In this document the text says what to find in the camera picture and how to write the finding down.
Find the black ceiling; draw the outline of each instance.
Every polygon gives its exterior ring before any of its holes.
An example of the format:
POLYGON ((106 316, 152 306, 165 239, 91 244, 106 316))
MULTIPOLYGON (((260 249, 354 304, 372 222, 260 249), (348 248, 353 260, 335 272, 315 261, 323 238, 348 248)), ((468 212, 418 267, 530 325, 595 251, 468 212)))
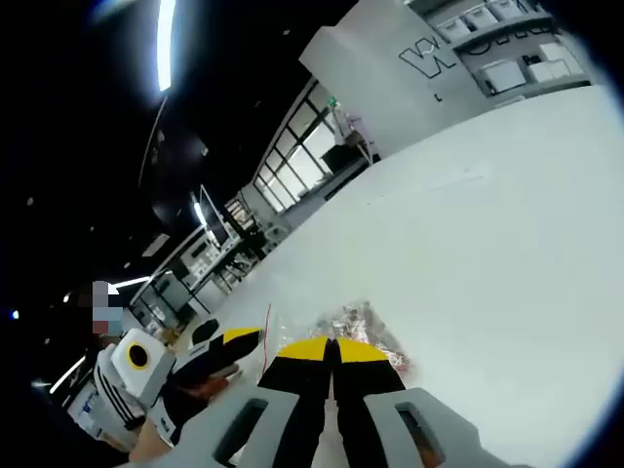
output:
MULTIPOLYGON (((172 232, 153 212, 155 200, 169 196, 167 184, 137 186, 164 97, 158 0, 116 2, 125 6, 106 17, 98 12, 110 2, 95 2, 99 9, 78 0, 10 3, 4 18, 13 28, 3 33, 10 50, 3 67, 2 304, 41 310, 85 281, 149 274, 193 220, 172 232), (163 231, 174 236, 169 246, 141 258, 163 231)), ((300 53, 321 25, 335 24, 354 3, 177 0, 164 113, 181 135, 209 148, 194 177, 171 171, 177 183, 202 181, 225 203, 251 180, 310 79, 300 53)), ((189 164, 183 154, 173 157, 176 167, 189 164)))

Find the shelving unit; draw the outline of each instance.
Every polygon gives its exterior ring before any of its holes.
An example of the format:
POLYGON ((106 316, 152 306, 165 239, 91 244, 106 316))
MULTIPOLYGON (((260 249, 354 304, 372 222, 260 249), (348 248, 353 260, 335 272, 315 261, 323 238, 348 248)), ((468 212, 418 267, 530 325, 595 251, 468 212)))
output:
POLYGON ((585 74, 565 76, 555 80, 545 81, 543 83, 529 83, 512 90, 505 91, 489 99, 494 105, 501 104, 507 100, 524 96, 525 98, 535 98, 536 96, 547 95, 556 91, 569 90, 572 88, 580 88, 590 86, 589 77, 585 74))
POLYGON ((553 23, 553 17, 548 13, 529 13, 526 15, 522 15, 521 17, 499 21, 498 23, 493 24, 490 27, 484 27, 483 29, 479 29, 459 41, 451 42, 450 46, 454 51, 460 52, 462 50, 469 49, 470 47, 475 46, 479 43, 492 40, 495 37, 502 36, 503 34, 507 34, 509 32, 513 32, 516 29, 528 28, 533 25, 539 24, 553 23))

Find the table surface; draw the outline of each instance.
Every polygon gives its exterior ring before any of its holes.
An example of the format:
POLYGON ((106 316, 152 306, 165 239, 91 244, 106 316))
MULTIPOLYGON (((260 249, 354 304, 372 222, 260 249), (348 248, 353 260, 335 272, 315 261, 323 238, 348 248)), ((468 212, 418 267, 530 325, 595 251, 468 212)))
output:
POLYGON ((214 314, 221 329, 264 326, 270 303, 275 344, 368 299, 415 362, 408 386, 508 463, 562 466, 623 373, 624 133, 611 106, 597 86, 535 97, 383 160, 248 275, 214 314))

